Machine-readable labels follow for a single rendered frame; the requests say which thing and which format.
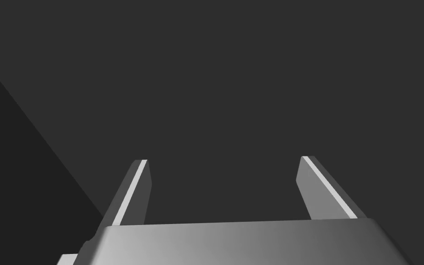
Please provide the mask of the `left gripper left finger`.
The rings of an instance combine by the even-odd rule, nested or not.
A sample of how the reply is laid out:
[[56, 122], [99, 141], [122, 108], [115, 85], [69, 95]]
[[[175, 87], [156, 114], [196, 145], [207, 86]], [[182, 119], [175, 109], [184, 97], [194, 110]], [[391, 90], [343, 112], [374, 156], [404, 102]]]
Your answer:
[[152, 179], [148, 160], [135, 160], [121, 182], [101, 226], [143, 225]]

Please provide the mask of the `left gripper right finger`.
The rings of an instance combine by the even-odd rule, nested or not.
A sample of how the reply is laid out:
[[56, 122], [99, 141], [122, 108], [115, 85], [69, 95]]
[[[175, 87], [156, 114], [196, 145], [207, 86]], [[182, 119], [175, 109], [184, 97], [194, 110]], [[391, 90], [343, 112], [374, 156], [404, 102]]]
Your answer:
[[367, 217], [315, 156], [301, 157], [296, 184], [311, 219]]

